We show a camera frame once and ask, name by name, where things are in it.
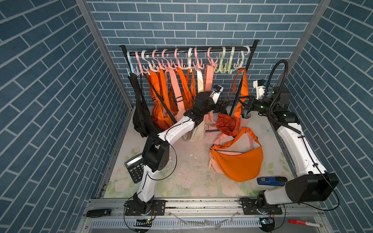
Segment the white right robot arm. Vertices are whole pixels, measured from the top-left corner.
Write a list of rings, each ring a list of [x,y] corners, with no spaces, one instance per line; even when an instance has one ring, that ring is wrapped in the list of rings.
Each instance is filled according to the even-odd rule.
[[[283,77],[268,95],[271,76],[281,64],[284,65]],[[277,189],[260,191],[255,201],[248,200],[249,206],[261,214],[280,214],[289,203],[310,205],[311,202],[326,201],[339,183],[337,175],[327,171],[311,148],[297,115],[288,110],[290,92],[284,87],[287,76],[288,62],[280,60],[267,81],[259,80],[254,86],[256,96],[243,96],[239,101],[243,111],[241,116],[255,111],[268,119],[293,163],[294,179]]]

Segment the black clothes rack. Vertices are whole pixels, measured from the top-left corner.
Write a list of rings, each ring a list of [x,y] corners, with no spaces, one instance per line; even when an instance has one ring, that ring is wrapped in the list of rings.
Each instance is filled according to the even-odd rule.
[[[121,45],[120,48],[122,49],[123,54],[126,58],[127,48],[125,45]],[[163,70],[165,73],[165,78],[168,83],[168,93],[170,104],[173,112],[178,111],[178,107],[175,100],[175,95],[172,88],[171,78],[169,73],[166,74],[167,69],[175,70],[177,75],[178,83],[181,92],[183,92],[183,86],[180,78],[178,77],[178,73],[176,71],[177,68],[180,68],[185,78],[188,81],[188,90],[191,94],[192,104],[191,107],[194,105],[196,96],[198,94],[198,86],[197,86],[197,74],[196,68],[199,68],[202,71],[202,75],[204,77],[205,69],[208,64],[204,64],[203,61],[199,58],[196,59],[195,62],[192,62],[192,56],[197,56],[199,52],[204,52],[207,54],[208,48],[188,48],[188,49],[174,49],[174,50],[167,50],[164,49],[163,51],[153,50],[147,51],[143,50],[142,52],[130,52],[131,61],[135,71],[137,72],[138,82],[140,87],[142,87],[142,93],[146,100],[146,104],[149,108],[150,113],[152,114],[154,103],[151,97],[150,92],[150,85],[148,84],[148,71],[152,70],[158,72]],[[221,48],[212,48],[212,52],[222,52]]]

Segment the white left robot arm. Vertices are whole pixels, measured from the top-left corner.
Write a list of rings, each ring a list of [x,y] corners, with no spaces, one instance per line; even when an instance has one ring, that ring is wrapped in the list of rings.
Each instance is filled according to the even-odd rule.
[[[198,126],[202,126],[202,135],[205,134],[205,115],[215,110],[223,87],[217,85],[211,92],[200,92],[197,94],[194,105],[187,110],[183,117],[171,126],[158,134],[151,134],[142,152],[143,177],[139,190],[133,195],[133,202],[130,207],[138,215],[147,215],[152,210],[154,191],[159,172],[169,161],[170,149],[173,144],[188,132],[193,131]]]

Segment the black calculator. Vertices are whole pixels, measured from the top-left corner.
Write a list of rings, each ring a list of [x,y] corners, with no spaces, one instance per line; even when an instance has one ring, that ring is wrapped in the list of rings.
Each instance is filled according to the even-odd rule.
[[[143,177],[143,157],[142,154],[135,155],[134,157],[127,160],[125,166],[133,180],[133,182],[139,183]]]

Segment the pink metal pen bucket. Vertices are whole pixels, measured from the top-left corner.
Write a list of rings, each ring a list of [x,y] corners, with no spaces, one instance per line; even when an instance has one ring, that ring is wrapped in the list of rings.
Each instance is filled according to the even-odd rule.
[[[251,112],[249,110],[244,109],[241,113],[241,128],[246,127],[249,121],[251,120]]]

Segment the pink hook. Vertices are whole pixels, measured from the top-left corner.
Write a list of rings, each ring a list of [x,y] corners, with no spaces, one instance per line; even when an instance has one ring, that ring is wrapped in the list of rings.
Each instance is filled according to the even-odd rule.
[[[218,60],[219,58],[216,57],[216,59],[214,60],[213,57],[211,56],[212,54],[212,47],[209,47],[208,50],[207,50],[207,58],[208,58],[208,61],[210,63],[210,65],[214,68],[217,68],[218,67]]]

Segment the black remote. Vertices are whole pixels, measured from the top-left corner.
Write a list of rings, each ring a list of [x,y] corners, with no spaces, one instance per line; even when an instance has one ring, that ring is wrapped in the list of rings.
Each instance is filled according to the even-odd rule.
[[[110,216],[112,210],[111,209],[94,209],[89,210],[86,213],[87,218],[95,218],[95,217],[102,217],[102,216]]]

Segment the dark orange bag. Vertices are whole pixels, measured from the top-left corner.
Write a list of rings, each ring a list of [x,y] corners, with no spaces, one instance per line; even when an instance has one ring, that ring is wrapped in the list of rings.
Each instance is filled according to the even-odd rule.
[[[228,95],[228,101],[231,99],[232,95],[236,92],[236,84],[238,75],[242,73],[242,86],[241,91],[238,93],[240,94],[239,102],[235,108],[234,116],[229,116],[227,114],[219,113],[218,114],[218,120],[213,125],[216,127],[219,131],[226,134],[227,136],[236,136],[240,131],[240,125],[241,125],[241,113],[243,104],[242,102],[245,102],[245,100],[249,96],[248,92],[248,79],[247,79],[247,72],[245,68],[241,68],[238,70],[231,86],[228,92],[231,92],[230,95]]]

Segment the green hook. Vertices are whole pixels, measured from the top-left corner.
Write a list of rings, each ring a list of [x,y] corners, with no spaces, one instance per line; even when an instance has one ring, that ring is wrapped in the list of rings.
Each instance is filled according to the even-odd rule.
[[[226,68],[225,68],[225,71],[228,74],[232,74],[234,72],[234,69],[232,69],[232,62],[233,62],[234,53],[235,53],[235,47],[232,46],[231,47],[231,52],[230,52],[230,57],[229,57],[229,60],[226,64]]]
[[[225,55],[226,55],[226,47],[222,47],[219,65],[214,69],[215,73],[225,74],[226,70],[225,70],[224,63],[223,63]]]

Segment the white hook right end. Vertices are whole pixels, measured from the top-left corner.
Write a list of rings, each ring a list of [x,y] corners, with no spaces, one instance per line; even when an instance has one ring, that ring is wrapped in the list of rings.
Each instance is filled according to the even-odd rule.
[[[238,59],[237,63],[234,65],[235,70],[239,70],[243,68],[243,64],[245,61],[245,56],[249,55],[251,49],[249,46],[244,46],[244,50],[241,51],[241,59]]]

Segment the bright orange crescent bag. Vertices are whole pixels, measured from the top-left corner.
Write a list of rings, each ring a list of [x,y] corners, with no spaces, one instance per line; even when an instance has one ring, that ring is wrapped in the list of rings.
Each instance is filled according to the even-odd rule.
[[[248,136],[249,150],[246,152],[227,151],[243,135]],[[210,164],[216,164],[221,173],[233,181],[244,182],[255,179],[260,174],[264,157],[258,137],[247,127],[242,128],[233,140],[226,142],[224,145],[219,145],[220,139],[225,137],[225,134],[221,134],[214,141],[210,151],[212,155]]]

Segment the blue card device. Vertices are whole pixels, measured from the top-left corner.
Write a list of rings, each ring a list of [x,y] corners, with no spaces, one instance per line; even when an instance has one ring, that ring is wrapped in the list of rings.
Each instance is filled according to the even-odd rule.
[[[284,186],[288,179],[283,176],[273,176],[273,177],[258,177],[258,185],[266,186]]]

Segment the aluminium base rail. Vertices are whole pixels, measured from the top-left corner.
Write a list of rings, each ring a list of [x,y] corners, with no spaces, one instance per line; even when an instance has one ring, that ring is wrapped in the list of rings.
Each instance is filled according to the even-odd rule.
[[[145,216],[126,206],[126,199],[91,199],[79,233],[331,233],[322,211],[304,204],[287,204],[282,213],[260,214],[238,198],[161,198]],[[111,209],[110,216],[87,218],[94,209]],[[319,223],[320,228],[291,224],[289,219]]]

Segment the light blue hook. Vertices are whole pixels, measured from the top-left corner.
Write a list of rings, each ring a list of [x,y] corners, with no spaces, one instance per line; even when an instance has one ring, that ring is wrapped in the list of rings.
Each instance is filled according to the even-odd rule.
[[[128,66],[129,66],[129,69],[130,69],[131,73],[137,75],[137,72],[135,71],[135,69],[133,67],[129,51],[126,52],[126,58],[127,58],[127,63],[128,63]]]

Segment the beige bag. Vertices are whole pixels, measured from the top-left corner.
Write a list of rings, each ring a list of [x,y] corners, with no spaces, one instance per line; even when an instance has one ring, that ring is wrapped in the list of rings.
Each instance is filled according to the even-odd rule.
[[[197,86],[198,86],[198,93],[204,92],[204,80],[202,71],[199,68],[196,68],[197,74]],[[183,139],[186,142],[194,142],[198,140],[202,140],[205,137],[205,118],[203,117],[203,121],[195,127],[192,131],[189,131],[187,134],[183,136]]]

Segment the red white marker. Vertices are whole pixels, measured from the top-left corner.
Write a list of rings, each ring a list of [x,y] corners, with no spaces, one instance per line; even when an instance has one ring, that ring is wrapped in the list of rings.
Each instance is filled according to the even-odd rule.
[[[307,221],[289,219],[288,222],[291,224],[298,224],[298,225],[304,225],[304,226],[310,226],[310,227],[316,227],[316,228],[322,227],[322,225],[319,223],[312,223],[312,222],[307,222]]]

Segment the black bag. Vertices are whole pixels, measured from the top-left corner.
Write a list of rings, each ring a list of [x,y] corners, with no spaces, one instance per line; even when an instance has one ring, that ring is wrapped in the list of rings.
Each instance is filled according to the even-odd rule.
[[[137,75],[130,73],[128,79],[132,88],[134,89],[136,98],[136,108],[133,115],[134,129],[140,133],[142,137],[160,133],[160,128],[156,126],[152,120],[152,116],[143,96],[142,87],[140,87]]]

